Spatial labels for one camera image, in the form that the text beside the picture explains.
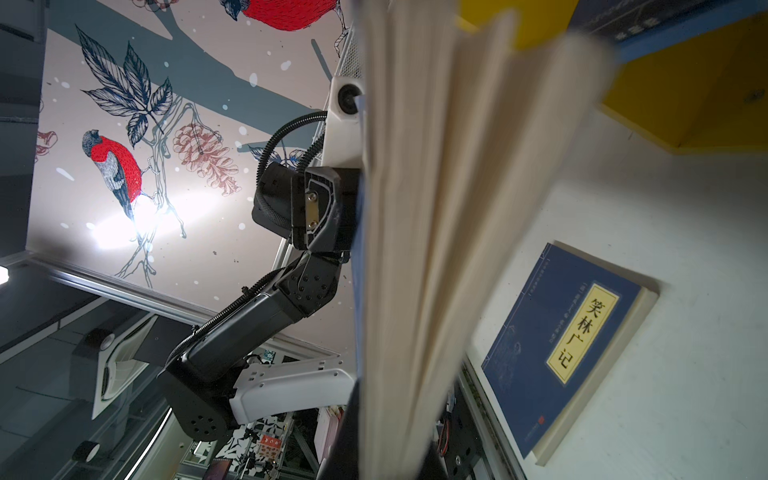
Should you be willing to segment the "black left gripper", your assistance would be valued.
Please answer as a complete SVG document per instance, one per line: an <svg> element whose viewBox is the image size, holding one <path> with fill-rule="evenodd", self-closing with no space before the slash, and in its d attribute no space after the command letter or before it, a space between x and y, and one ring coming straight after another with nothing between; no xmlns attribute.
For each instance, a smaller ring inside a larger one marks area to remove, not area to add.
<svg viewBox="0 0 768 480"><path fill-rule="evenodd" d="M291 180L291 243L298 250L344 252L357 230L361 170L309 167Z"/></svg>

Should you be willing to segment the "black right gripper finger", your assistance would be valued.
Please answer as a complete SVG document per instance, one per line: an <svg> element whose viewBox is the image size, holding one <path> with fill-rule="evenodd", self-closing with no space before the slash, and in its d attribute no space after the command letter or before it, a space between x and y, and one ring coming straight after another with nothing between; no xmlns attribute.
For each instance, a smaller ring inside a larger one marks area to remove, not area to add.
<svg viewBox="0 0 768 480"><path fill-rule="evenodd" d="M353 387L330 456L318 473L318 480L359 479L360 381Z"/></svg>

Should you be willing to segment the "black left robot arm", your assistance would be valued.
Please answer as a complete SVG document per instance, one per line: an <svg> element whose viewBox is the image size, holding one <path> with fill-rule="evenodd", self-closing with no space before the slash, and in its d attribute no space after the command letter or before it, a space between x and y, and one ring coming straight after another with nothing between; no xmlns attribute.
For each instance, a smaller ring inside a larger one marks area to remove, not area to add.
<svg viewBox="0 0 768 480"><path fill-rule="evenodd" d="M353 168L297 171L268 164L257 182L252 219L301 255L244 289L169 355L157 380L186 435L225 440L264 417L347 404L356 383L351 356L276 366L248 358L334 299L357 229L359 185Z"/></svg>

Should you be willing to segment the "navy book yellow label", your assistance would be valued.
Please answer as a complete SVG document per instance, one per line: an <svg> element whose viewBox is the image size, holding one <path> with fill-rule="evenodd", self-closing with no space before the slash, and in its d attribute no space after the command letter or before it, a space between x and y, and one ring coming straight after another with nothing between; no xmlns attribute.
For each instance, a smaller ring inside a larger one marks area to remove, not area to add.
<svg viewBox="0 0 768 480"><path fill-rule="evenodd" d="M550 460L658 297L626 269L545 246L481 365L522 456Z"/></svg>

